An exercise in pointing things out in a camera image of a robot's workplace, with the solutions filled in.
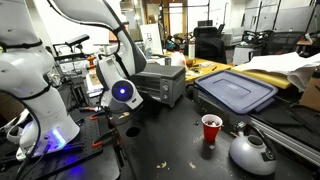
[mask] blue led light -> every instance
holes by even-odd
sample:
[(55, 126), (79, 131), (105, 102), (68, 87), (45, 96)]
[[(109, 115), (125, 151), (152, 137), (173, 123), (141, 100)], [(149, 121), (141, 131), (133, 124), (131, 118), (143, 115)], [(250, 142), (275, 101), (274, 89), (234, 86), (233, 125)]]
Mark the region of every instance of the blue led light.
[(120, 89), (120, 93), (121, 93), (121, 94), (124, 94), (125, 92), (126, 92), (125, 89), (123, 89), (123, 88)]
[(63, 139), (61, 134), (57, 130), (53, 130), (52, 134), (55, 136), (55, 138), (58, 140), (58, 146), (61, 147), (65, 145), (66, 141)]

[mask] red plastic cup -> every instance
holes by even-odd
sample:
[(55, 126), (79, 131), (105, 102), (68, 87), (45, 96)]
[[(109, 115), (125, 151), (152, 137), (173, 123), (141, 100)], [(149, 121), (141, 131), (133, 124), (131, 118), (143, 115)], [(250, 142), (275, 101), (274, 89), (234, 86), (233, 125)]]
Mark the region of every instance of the red plastic cup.
[(222, 119), (219, 116), (213, 114), (204, 115), (202, 117), (204, 139), (208, 142), (214, 142), (222, 123)]

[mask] cable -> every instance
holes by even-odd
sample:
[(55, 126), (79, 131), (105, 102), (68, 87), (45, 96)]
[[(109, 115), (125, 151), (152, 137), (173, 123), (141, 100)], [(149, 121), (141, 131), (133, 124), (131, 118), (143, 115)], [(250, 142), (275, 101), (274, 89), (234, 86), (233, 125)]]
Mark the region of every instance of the cable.
[(48, 153), (49, 149), (51, 147), (50, 141), (48, 141), (46, 147), (44, 148), (41, 157), (37, 160), (37, 162), (34, 163), (34, 165), (22, 176), (21, 179), (25, 179), (26, 176), (40, 163), (40, 161), (43, 159), (43, 157)]

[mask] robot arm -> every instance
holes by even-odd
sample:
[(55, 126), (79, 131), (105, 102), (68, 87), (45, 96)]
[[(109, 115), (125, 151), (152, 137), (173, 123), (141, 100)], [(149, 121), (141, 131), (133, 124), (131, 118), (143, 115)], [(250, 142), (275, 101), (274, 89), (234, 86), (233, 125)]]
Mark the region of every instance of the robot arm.
[(121, 21), (106, 0), (53, 0), (56, 10), (64, 18), (82, 25), (111, 27), (124, 44), (125, 51), (102, 58), (97, 65), (97, 76), (104, 86), (102, 106), (109, 106), (112, 100), (127, 104), (135, 109), (142, 98), (135, 86), (128, 80), (130, 75), (144, 70), (146, 59), (134, 44)]
[(20, 100), (33, 119), (20, 134), (16, 157), (40, 156), (48, 144), (48, 153), (61, 150), (80, 128), (44, 79), (54, 59), (36, 36), (24, 0), (0, 0), (0, 22), (0, 89)]

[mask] white kettle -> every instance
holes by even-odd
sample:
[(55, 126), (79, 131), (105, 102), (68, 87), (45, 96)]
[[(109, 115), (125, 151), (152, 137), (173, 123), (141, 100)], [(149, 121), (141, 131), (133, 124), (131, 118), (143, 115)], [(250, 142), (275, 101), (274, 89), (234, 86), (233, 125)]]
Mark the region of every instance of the white kettle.
[[(278, 154), (263, 131), (244, 122), (234, 126), (239, 136), (231, 143), (229, 155), (234, 163), (245, 171), (266, 176), (272, 174), (277, 165)], [(253, 130), (255, 135), (247, 135)]]

